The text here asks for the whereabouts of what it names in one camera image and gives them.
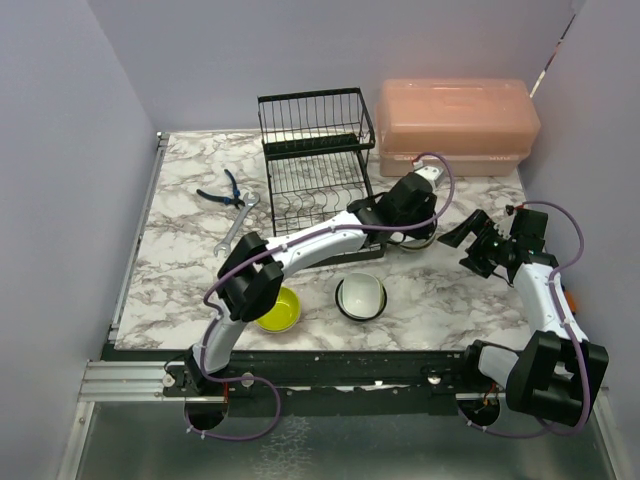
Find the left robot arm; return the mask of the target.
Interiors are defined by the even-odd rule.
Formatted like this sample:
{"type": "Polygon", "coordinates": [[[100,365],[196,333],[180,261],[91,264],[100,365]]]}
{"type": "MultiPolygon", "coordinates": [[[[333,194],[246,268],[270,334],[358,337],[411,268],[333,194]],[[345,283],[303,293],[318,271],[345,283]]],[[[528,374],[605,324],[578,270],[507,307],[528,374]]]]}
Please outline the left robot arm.
{"type": "Polygon", "coordinates": [[[202,340],[192,346],[186,382],[206,395],[220,385],[221,371],[246,325],[276,304],[282,283],[331,257],[383,245],[395,233],[421,238],[434,227],[436,181],[412,172],[389,191],[356,201],[333,218],[286,236],[244,235],[218,271],[204,303],[216,310],[202,340]]]}

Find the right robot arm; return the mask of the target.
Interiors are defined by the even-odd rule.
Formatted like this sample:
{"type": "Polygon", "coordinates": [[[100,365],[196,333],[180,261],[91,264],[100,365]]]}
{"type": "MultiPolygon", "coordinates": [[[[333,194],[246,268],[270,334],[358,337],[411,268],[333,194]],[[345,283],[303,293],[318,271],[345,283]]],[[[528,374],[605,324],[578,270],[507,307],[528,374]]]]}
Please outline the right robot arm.
{"type": "Polygon", "coordinates": [[[578,429],[584,426],[609,363],[607,350],[589,341],[577,324],[561,282],[556,257],[547,252],[548,215],[509,206],[493,221],[477,210],[439,242],[456,248],[468,235],[461,265],[488,278],[499,267],[518,293],[531,337],[520,352],[476,341],[459,367],[461,383],[481,391],[492,382],[504,389],[507,406],[542,420],[578,429]]]}

